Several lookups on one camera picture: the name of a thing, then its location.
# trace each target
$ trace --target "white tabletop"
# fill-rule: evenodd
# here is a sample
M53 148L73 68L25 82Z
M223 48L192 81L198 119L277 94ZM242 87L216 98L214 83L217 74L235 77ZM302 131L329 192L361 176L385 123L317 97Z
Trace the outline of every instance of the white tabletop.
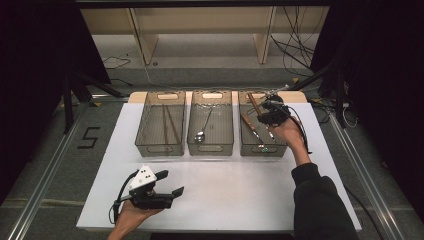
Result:
M168 177L157 182L157 193L171 193L181 186L185 189L184 194L174 200L171 209L147 219L139 227L141 230L292 232L293 154L287 149L284 156L278 158L240 156L237 104L233 102L235 131L233 155L230 157L190 156L187 144L181 157L142 157L134 142L144 105L124 104L77 227L112 229L114 225L109 222L108 212L113 201L125 179L146 164L154 172L169 170ZM355 229L361 230L312 107L308 103L288 105L297 111L302 120L309 149L313 152L310 155L312 161L318 165L321 175L327 175L334 181Z

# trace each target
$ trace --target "metal spoon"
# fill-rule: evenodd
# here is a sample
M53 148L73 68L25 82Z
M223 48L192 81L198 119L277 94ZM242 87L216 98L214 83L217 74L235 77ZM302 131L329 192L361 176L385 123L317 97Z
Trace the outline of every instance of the metal spoon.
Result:
M206 128L206 124L208 123L209 117L211 116L211 112L212 112L212 107L209 109L209 113L208 113L208 116L206 117L205 124L203 124L202 130L198 132L196 136L194 137L194 140L196 140L196 142L203 142L203 140L205 140L205 128Z

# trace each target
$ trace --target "wire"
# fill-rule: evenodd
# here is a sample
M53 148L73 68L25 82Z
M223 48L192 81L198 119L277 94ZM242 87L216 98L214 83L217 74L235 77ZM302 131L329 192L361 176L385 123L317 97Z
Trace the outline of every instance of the wire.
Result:
M127 65L128 63L131 62L131 60L129 60L128 58L119 58L119 57L113 57L112 56L112 57L108 57L105 60L103 60L103 63L111 63L111 62L108 62L109 59L117 59L118 61L125 61L125 62L122 63L122 64L120 64L120 65L118 65L118 66L116 66L116 67L113 67L113 68L108 68L107 67L106 69L116 69L116 68L122 67L124 65Z
M303 23L303 18L305 17L305 12L306 12L307 9L308 9L308 7L305 8L305 11L303 11L301 23ZM296 8L296 19L299 18L299 11L300 11L300 7L297 6L297 8ZM295 23L295 28L297 30L296 35L297 35L297 38L299 39L299 42L301 43L301 49L304 51L305 45L303 45L302 40L300 39L300 35L299 35L301 24L299 25L298 22L299 21L296 21L296 23ZM305 55L309 59L309 61L312 61L311 57L309 57L309 54L306 51L305 51Z
M346 116L345 116L345 111L346 111L346 109L347 109L347 107L343 108L343 119L345 120L346 124L347 124L349 127L354 128L354 127L356 127L356 125L358 125L358 118L356 118L356 120L355 120L355 125L350 125L350 124L349 124L349 122L348 122L348 121L347 121L347 119L346 119Z
M306 136L306 131L305 131L305 128L303 127L302 120L300 119L299 114L297 114L297 112L296 112L296 110L295 110L294 108L292 108L292 107L290 107L290 106L287 106L287 107L288 107L289 109L291 109L291 110L294 112L294 114L296 114L297 119L299 119L300 124L296 121L296 119L295 119L294 117L289 116L289 117L290 117L290 119L291 119L291 120L292 120L292 121L296 124L296 126L299 128L299 130L301 130L301 132L302 132L302 137L303 137L303 142L304 142L304 144L305 144L306 150L308 151L308 154L311 154L312 152L310 152L310 151L309 151L308 138L307 138L307 136Z
M326 115L320 121L318 121L319 125L328 123L330 121L330 115L332 112L335 111L334 106L327 106L326 104L320 103L318 101L315 101L309 98L307 99L307 101L311 103L313 108L322 110L326 113Z
M116 198L116 200L112 204L111 209L113 209L114 222L110 221L111 220L110 219L110 211L111 210L109 209L109 221L112 224L115 224L116 223L116 220L119 217L119 206L121 206L121 202L122 202L121 196L122 196L122 193L124 192L125 186L127 186L128 182L131 180L131 178L133 178L133 177L135 177L137 175L138 171L139 170L135 171L134 173L131 173L128 176L128 178L125 180L124 184L122 185L121 190L119 191L118 197Z
M275 45L277 45L277 47L280 49L280 51L281 52L283 52L283 67L284 67L284 69L287 71L287 72L289 72L289 73L291 73L291 74L294 74L294 75L299 75L299 76L303 76L303 77L310 77L310 75L304 75L304 74L300 74L300 73L298 73L297 71L291 71L291 70L289 70L289 68L286 66L286 62L285 62L285 55L288 55L289 57L291 57L292 59L295 59L298 63L300 63L301 65L304 65L304 63L302 63L302 62L300 62L297 58L295 58L294 56L292 56L290 53L288 53L285 49L283 49L280 45L279 45L279 43L274 39L274 37L271 35L271 39L274 41L274 43L275 43Z
M315 25L315 28L312 31L311 35L309 35L309 37L305 41L303 41L302 44L305 44L315 34L315 31L318 29L318 26L321 24L322 17L324 16L325 8L326 7L322 7L321 16L319 17L317 25Z
M290 53L288 53L287 52L287 50L286 49L282 49L281 48L281 46L278 44L278 42L276 42L276 40L274 39L274 37L271 35L271 39L272 40L274 40L274 42L275 42L275 44L277 45L277 47L284 53L284 54L287 54L287 55L289 55L289 57L291 57L293 60L295 60L296 62L298 62L299 64L301 64L302 66L304 66L306 69L309 69L310 70L310 68L309 68L309 66L308 65L306 65L305 63L303 63L303 62L301 62L300 60L298 60L295 56L293 56L293 55L291 55Z
M134 84L132 84L132 83L129 83L129 82L127 82L127 81L124 81L124 80L122 80L122 79L120 79L120 78L111 78L110 79L111 81L120 81L120 82L123 82L123 83L126 83L128 86L134 86Z
M296 41L294 38L293 38L293 32L292 33L290 33L290 38L289 38L289 41L287 42L287 45L286 45L286 47L285 47L285 49L283 50L276 42L275 42L275 39L272 37L272 35L271 35L271 38L274 40L274 43L278 46L278 48L280 49L280 51L282 51L283 52L283 66L284 66L284 69L287 71L287 72L289 72L289 73L291 73L291 74L297 74L297 75L300 75L300 76L304 76L304 77L310 77L310 76L308 76L308 75L302 75L302 74L299 74L297 71L294 71L295 73L293 73L292 71L290 71L290 70L288 70L288 68L287 68L287 66L286 66L286 62L285 62L285 57L286 57L286 54L287 55L289 55L292 59L295 59L294 58L294 56L291 56L288 52L287 52L287 48L288 48L288 46L289 46L289 44L290 44L290 41L291 41L291 39L293 39L294 41Z
M303 49L303 44L302 44L302 41L300 40L299 33L296 32L296 30L295 30L295 28L297 28L297 22L298 22L298 18L299 18L299 6L296 7L296 15L295 15L296 19L295 19L294 25L292 24L292 21L289 17L289 14L287 13L286 7L283 7L283 9L284 9L284 13L286 14L287 20L290 23L290 27L292 29L292 32L290 33L290 39L293 38L293 40L299 44L299 47ZM305 59L305 56L303 55L303 51L300 51L300 54L302 55L302 58L306 63L306 59Z
M371 220L372 225L375 228L375 231L377 231L378 236L380 237L381 240L384 240L383 234L380 232L380 230L377 227L376 222L374 221L374 219L372 218L370 212L367 210L367 208L365 207L365 205L359 200L359 198L357 198L350 190L349 188L346 187L346 185L343 184L343 187L346 189L346 191L358 202L358 204L362 207L362 209L364 210L365 214L367 214L368 218Z
M276 43L279 43L279 44L282 44L282 45L287 45L287 46L289 46L289 47L291 47L291 48L295 48L295 49L301 49L300 47L296 47L296 46L294 46L294 45L291 45L291 44L287 44L287 43L283 43L283 42L280 42L280 41L277 41L277 40L275 40L275 39L273 39L274 40L274 42L276 42ZM308 53L310 53L310 54L313 54L314 53L314 51L315 50L313 50L313 49L310 49L310 48L307 48L307 50L306 50Z

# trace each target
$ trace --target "plastic storage bin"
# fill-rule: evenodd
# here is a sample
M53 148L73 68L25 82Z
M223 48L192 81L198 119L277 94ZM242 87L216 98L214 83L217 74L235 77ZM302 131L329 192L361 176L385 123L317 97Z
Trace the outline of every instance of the plastic storage bin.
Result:
M264 92L239 91L239 112L240 112L240 155L254 157L282 157L287 149L287 144L277 137L275 141L271 138L266 126L258 121L257 113L248 97L248 93L252 93L257 104L263 102L261 99L265 95ZM257 134L263 141L263 145L255 136L252 129L243 120L241 114L246 114L250 123L255 127Z
M143 157L184 155L185 92L148 92L135 140Z
M202 129L204 138L200 141L196 135ZM187 143L190 155L232 155L234 127L231 91L193 91Z

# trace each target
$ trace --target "hand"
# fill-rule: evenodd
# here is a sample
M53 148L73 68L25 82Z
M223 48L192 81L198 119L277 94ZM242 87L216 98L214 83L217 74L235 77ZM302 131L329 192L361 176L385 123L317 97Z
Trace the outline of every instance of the hand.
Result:
M108 240L124 239L128 233L134 231L144 220L161 211L163 209L143 210L134 207L130 201L125 201L115 228L110 233Z
M308 151L306 150L303 142L302 133L291 118L287 119L278 127L270 126L268 129L289 145L293 152L297 166L311 162Z
M286 142L290 147L292 147L294 144L298 144L299 142L302 142L303 144L302 133L291 118L288 118L278 127L269 126L268 129L273 132L274 135L278 136L282 141Z

